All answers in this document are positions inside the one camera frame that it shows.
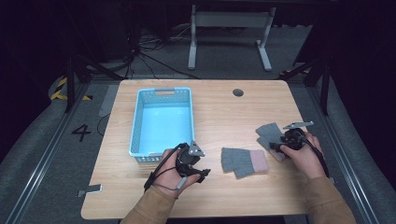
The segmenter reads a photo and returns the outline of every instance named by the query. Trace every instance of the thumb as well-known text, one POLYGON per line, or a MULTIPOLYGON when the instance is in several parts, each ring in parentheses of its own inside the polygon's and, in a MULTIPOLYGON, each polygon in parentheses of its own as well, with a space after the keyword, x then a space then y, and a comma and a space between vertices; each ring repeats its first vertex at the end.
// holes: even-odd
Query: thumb
POLYGON ((293 153, 295 150, 287 147, 286 145, 281 145, 280 150, 282 150, 286 155, 290 156, 292 158, 293 153))
POLYGON ((193 185, 194 183, 196 183, 199 178, 201 178, 201 175, 189 175, 187 177, 186 183, 183 185, 183 188, 181 188, 181 190, 183 191, 184 189, 188 188, 189 186, 193 185))

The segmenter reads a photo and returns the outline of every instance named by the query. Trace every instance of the printed number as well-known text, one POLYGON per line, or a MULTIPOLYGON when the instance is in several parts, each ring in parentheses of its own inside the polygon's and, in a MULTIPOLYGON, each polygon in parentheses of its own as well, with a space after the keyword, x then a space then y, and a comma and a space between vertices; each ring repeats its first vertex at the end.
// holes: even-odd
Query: printed number
POLYGON ((88 125, 83 124, 81 127, 75 129, 72 134, 81 134, 81 137, 79 138, 79 142, 82 142, 82 140, 84 140, 84 135, 91 133, 91 132, 87 132, 88 129, 88 125))

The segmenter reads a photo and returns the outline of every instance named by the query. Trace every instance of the wooden table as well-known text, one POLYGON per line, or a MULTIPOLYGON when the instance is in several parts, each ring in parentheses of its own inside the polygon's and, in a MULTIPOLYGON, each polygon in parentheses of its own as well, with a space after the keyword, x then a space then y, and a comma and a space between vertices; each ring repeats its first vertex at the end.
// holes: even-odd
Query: wooden table
POLYGON ((292 161, 276 161, 259 143, 255 130, 276 122, 279 128, 302 121, 284 81, 273 80, 126 80, 113 105, 90 185, 103 191, 87 194, 81 214, 86 219, 123 218, 142 196, 155 165, 138 164, 129 155, 136 93, 143 88, 189 87, 192 92, 195 140, 206 156, 194 168, 211 169, 202 184, 186 189, 171 217, 272 216, 307 213, 301 194, 305 182, 292 161), (233 95, 234 89, 244 92, 233 95), (261 149, 270 170, 236 179, 224 173, 223 147, 261 149))

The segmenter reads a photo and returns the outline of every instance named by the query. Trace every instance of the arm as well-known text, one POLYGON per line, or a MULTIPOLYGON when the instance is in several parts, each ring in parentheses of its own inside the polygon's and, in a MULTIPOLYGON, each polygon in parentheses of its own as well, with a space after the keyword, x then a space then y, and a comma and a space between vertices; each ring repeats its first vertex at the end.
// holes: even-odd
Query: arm
MULTIPOLYGON (((318 139, 311 133, 305 133, 306 139, 320 152, 318 139)), ((341 194, 324 174, 318 157, 309 145, 300 150, 289 147, 280 148, 288 154, 294 164, 308 179, 304 187, 304 196, 309 214, 317 224, 320 223, 356 223, 355 218, 341 194)))
MULTIPOLYGON (((163 158, 169 154, 171 150, 165 150, 163 158)), ((140 198, 139 202, 134 208, 128 213, 128 215, 121 222, 122 224, 127 223, 165 223, 168 219, 172 208, 175 204, 176 199, 181 192, 194 184, 199 178, 199 175, 190 175, 187 178, 186 183, 179 190, 176 190, 176 186, 181 180, 180 175, 176 169, 172 169, 176 165, 177 152, 172 154, 169 160, 163 165, 159 174, 165 171, 162 175, 157 175, 154 184, 145 192, 140 198)))

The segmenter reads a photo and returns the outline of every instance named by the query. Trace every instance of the sleeve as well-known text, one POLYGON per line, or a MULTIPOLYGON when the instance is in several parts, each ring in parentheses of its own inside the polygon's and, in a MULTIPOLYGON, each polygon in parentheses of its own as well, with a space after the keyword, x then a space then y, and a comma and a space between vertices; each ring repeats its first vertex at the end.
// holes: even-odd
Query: sleeve
POLYGON ((156 187, 151 186, 123 219, 121 224, 166 223, 175 201, 176 199, 165 195, 156 187))
POLYGON ((304 196, 314 223, 356 223, 344 198, 328 178, 309 180, 304 188, 304 196))

